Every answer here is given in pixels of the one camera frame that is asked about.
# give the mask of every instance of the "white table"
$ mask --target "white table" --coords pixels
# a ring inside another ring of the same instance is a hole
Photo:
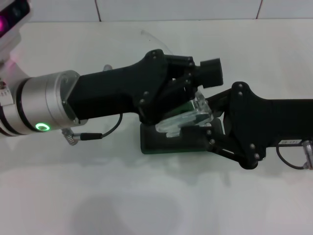
[[[31,76],[87,74],[169,48],[197,64],[221,58],[224,86],[205,96],[245,81],[264,98],[313,98],[312,28],[313,20],[30,23],[12,56]],[[75,130],[105,132],[117,119]],[[75,147],[58,131],[1,140],[1,234],[312,234],[313,172],[289,168],[274,149],[250,171],[212,153],[143,155],[139,125],[126,114],[110,136]],[[301,148],[282,154],[305,161]]]

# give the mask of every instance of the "transparent plastic piece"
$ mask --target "transparent plastic piece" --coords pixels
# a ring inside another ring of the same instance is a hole
[[[213,120],[213,113],[201,92],[195,93],[192,103],[194,110],[161,121],[156,125],[156,131],[171,138],[179,136],[183,126],[208,126]]]

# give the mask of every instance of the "green led ring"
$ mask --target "green led ring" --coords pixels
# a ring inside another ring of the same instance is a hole
[[[50,127],[47,124],[44,123],[38,123],[36,124],[36,128],[40,131],[48,131],[50,130]]]

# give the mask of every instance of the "white label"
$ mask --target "white label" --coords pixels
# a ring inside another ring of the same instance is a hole
[[[278,144],[300,144],[302,140],[283,140],[280,141]]]

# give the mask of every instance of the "green object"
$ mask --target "green object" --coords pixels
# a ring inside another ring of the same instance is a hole
[[[44,123],[37,123],[36,128],[40,131],[48,131],[50,130],[50,127],[47,124]]]

